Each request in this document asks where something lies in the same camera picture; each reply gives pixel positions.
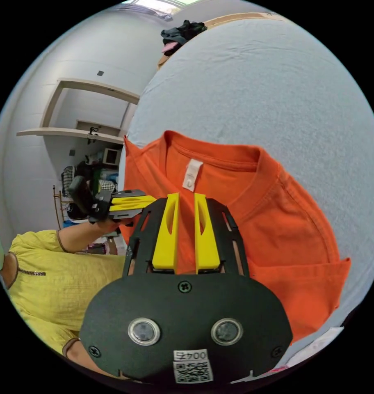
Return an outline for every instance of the white paper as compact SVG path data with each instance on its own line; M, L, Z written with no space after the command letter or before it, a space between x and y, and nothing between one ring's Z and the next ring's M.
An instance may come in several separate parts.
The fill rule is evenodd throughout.
M293 355L287 362L287 367L293 367L302 361L307 360L320 350L328 346L342 331L344 327L331 327L325 334L321 335L310 345Z

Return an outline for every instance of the hand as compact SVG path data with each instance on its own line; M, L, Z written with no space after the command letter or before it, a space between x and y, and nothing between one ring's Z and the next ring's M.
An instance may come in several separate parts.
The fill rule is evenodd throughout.
M131 222L131 219L122 219L120 221L114 222L113 220L106 219L101 222L97 222L96 226L105 234L112 233L116 231L121 225L126 225Z

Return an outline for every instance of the screw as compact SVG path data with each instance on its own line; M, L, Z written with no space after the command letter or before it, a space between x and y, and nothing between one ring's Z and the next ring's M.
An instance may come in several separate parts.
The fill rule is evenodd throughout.
M89 346L89 353L95 357L101 357L101 352L95 346Z
M190 282L187 282L187 280L183 280L183 282L179 283L178 289L182 293L189 293L192 289L192 286Z
M273 350L272 350L272 357L273 358L277 358L281 355L281 353L283 352L283 348L281 346L276 346Z

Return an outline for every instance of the black cloth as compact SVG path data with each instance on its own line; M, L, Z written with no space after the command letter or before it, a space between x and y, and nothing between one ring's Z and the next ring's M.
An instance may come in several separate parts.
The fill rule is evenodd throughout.
M186 42L190 41L192 38L207 29L208 28L203 22L190 22L186 19L184 23L179 27L174 27L169 30L163 30L161 32L161 37L163 38L162 42L164 45L167 45L170 42L178 43L178 45L176 45L174 48L166 51L164 55L170 56L174 54Z

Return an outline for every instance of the light blue bedsheet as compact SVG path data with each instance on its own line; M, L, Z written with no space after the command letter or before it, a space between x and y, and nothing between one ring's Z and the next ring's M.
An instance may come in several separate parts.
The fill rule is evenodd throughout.
M284 363L363 300L374 279L374 115L335 56L298 26L249 19L183 46L141 96L129 139L143 147L167 130L260 145L312 195L342 258L352 258L341 306ZM120 164L123 186L125 156Z

